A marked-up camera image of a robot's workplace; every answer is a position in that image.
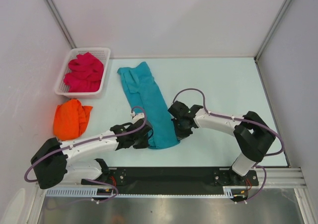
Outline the white plastic basket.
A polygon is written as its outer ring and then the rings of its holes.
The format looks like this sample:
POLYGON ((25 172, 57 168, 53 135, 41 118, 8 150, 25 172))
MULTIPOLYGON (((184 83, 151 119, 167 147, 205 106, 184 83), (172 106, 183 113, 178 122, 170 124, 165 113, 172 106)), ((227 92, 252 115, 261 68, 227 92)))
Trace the white plastic basket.
POLYGON ((108 48, 78 48, 78 49, 72 49, 67 57, 65 58, 65 61, 62 65, 60 74, 57 78, 57 82, 54 87, 54 91, 57 95, 63 95, 68 98, 98 98, 101 96, 102 88, 104 85, 104 82, 106 81, 106 72, 108 69, 108 62, 110 57, 110 49, 108 48), (94 55, 97 59, 99 59, 103 65, 104 65, 104 72, 101 80, 101 85, 98 91, 96 92, 69 92, 69 87, 66 86, 63 82, 65 75, 69 73, 71 70, 68 68, 69 61, 75 59, 77 55, 79 54, 85 54, 85 53, 91 53, 94 55))

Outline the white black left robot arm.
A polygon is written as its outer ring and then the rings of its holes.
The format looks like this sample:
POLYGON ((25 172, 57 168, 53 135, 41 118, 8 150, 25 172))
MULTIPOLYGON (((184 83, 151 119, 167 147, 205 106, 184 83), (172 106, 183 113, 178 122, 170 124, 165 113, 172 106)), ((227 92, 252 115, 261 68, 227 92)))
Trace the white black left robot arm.
POLYGON ((110 168, 97 155, 130 147, 146 149, 153 134, 152 125, 141 119, 136 123, 115 125, 88 139, 60 142, 50 138, 31 159, 31 168, 41 189, 53 188, 63 181, 115 185, 110 168))

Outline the teal t shirt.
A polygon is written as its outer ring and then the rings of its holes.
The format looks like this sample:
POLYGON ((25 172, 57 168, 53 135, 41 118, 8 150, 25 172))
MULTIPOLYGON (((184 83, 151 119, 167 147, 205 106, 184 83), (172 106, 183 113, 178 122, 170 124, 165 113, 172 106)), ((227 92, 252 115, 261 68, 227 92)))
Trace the teal t shirt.
POLYGON ((178 145, 171 115, 148 64, 142 62, 135 68, 119 68, 117 73, 129 105, 142 107, 153 127, 150 148, 167 149, 178 145))

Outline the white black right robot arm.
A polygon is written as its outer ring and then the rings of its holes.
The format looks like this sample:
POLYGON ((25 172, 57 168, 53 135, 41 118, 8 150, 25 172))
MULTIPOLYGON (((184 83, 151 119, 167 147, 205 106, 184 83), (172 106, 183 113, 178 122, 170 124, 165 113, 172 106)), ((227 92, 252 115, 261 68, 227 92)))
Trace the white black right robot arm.
POLYGON ((191 108, 170 107, 168 112, 173 116, 175 133, 180 140, 198 128, 216 130, 235 137, 241 151, 229 172, 229 179, 235 185, 246 181, 249 170, 264 159, 275 141, 275 135, 267 130, 268 126, 255 112, 249 111, 242 117, 242 121, 210 115, 200 105, 191 108))

